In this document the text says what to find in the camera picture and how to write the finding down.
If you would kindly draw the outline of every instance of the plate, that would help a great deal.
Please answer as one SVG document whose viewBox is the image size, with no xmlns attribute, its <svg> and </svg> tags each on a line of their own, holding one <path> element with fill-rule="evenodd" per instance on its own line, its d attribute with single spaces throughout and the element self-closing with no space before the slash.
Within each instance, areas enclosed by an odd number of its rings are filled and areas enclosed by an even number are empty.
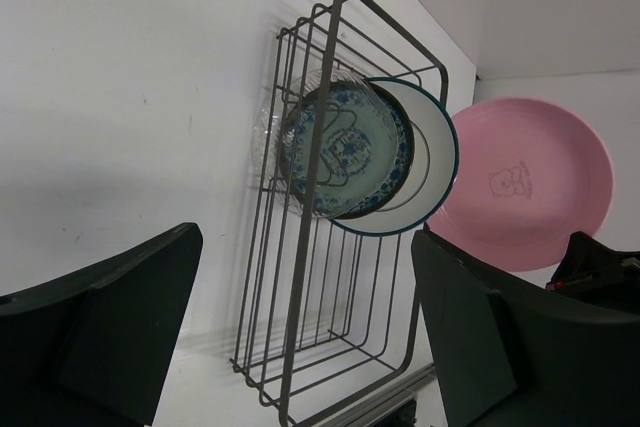
<svg viewBox="0 0 640 427">
<path fill-rule="evenodd" d="M 285 117 L 280 129 L 280 171 L 300 204 L 307 185 L 317 113 L 318 91 L 306 89 L 319 85 L 320 78 L 319 71 L 309 74 L 300 105 Z M 392 176 L 403 175 L 395 171 L 399 149 L 397 125 L 388 103 L 361 78 L 342 72 L 332 74 L 314 191 L 314 213 L 337 217 L 366 198 L 370 199 L 368 208 L 382 205 L 388 198 L 376 193 L 388 189 Z"/>
<path fill-rule="evenodd" d="M 435 233 L 517 272 L 559 262 L 573 232 L 600 228 L 613 198 L 613 166 L 580 118 L 543 100 L 500 98 L 453 120 L 460 170 L 429 221 Z"/>
<path fill-rule="evenodd" d="M 400 190 L 407 180 L 413 163 L 415 152 L 415 141 L 411 121 L 398 100 L 386 90 L 371 84 L 373 91 L 384 102 L 391 112 L 393 122 L 398 133 L 398 152 L 395 165 L 387 180 L 380 188 L 349 209 L 346 214 L 339 216 L 339 219 L 355 219 L 370 214 L 384 207 Z"/>
<path fill-rule="evenodd" d="M 429 92 L 395 78 L 368 81 L 400 102 L 411 122 L 415 153 L 407 180 L 383 208 L 357 219 L 333 219 L 350 232 L 384 236 L 422 224 L 447 197 L 458 166 L 458 141 L 446 111 Z"/>
</svg>

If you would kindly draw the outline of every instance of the white wall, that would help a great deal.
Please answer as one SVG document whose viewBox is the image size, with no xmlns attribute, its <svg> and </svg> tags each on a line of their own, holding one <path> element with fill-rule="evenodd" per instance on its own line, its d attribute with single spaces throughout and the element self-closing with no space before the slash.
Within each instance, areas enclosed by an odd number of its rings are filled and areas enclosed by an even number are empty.
<svg viewBox="0 0 640 427">
<path fill-rule="evenodd" d="M 602 136 L 613 158 L 616 187 L 611 212 L 596 238 L 614 249 L 640 249 L 640 71 L 476 83 L 476 102 L 508 95 L 564 105 Z M 542 285 L 554 270 L 521 276 Z"/>
<path fill-rule="evenodd" d="M 483 79 L 640 68 L 638 0 L 420 0 Z"/>
</svg>

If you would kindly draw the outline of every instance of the blue and white plate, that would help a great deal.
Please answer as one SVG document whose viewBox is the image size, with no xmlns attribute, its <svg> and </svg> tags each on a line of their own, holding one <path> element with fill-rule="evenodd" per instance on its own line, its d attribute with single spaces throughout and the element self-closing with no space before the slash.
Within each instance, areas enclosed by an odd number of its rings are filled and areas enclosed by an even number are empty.
<svg viewBox="0 0 640 427">
<path fill-rule="evenodd" d="M 458 171 L 458 139 L 444 106 L 429 92 L 397 78 L 368 79 L 402 104 L 414 131 L 415 154 L 404 185 L 383 208 L 357 219 L 332 219 L 360 235 L 399 234 L 424 223 L 451 192 Z"/>
<path fill-rule="evenodd" d="M 413 128 L 407 113 L 393 95 L 375 84 L 370 85 L 391 112 L 398 133 L 398 153 L 391 174 L 378 191 L 358 202 L 355 207 L 339 216 L 338 219 L 356 219 L 384 207 L 404 185 L 413 162 L 415 152 Z"/>
<path fill-rule="evenodd" d="M 316 104 L 317 90 L 304 95 L 301 106 L 286 116 L 280 130 L 280 171 L 285 179 L 291 174 L 289 188 L 299 202 L 306 190 Z M 314 214 L 333 218 L 352 209 L 372 212 L 390 200 L 395 186 L 406 178 L 406 172 L 398 168 L 410 167 L 410 162 L 397 162 L 399 156 L 406 157 L 399 155 L 401 144 L 408 146 L 394 112 L 364 82 L 331 83 Z"/>
</svg>

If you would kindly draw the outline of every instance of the pink plate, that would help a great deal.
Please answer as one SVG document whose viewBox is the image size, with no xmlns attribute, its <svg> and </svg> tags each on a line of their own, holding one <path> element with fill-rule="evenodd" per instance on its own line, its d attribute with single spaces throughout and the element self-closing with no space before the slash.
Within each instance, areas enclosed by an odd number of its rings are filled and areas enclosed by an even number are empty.
<svg viewBox="0 0 640 427">
<path fill-rule="evenodd" d="M 569 235 L 600 228 L 613 166 L 581 119 L 542 100 L 501 98 L 453 117 L 460 167 L 429 220 L 438 235 L 502 270 L 559 262 Z"/>
</svg>

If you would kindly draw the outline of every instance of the wire dish rack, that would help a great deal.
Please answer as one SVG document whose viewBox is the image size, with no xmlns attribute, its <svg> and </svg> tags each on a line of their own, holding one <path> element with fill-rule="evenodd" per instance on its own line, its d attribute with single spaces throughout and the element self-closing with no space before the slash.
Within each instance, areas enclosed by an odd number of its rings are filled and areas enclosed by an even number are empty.
<svg viewBox="0 0 640 427">
<path fill-rule="evenodd" d="M 292 214 L 290 179 L 278 177 L 277 164 L 275 175 L 267 169 L 279 148 L 269 127 L 231 363 L 281 426 L 311 426 L 405 372 L 419 319 L 402 235 L 363 237 L 313 216 L 332 71 L 403 77 L 442 105 L 449 82 L 445 66 L 373 0 L 316 4 L 277 41 L 270 121 L 277 105 L 284 115 L 298 105 L 292 82 L 304 89 L 307 74 L 322 69 L 307 188 L 301 215 Z"/>
</svg>

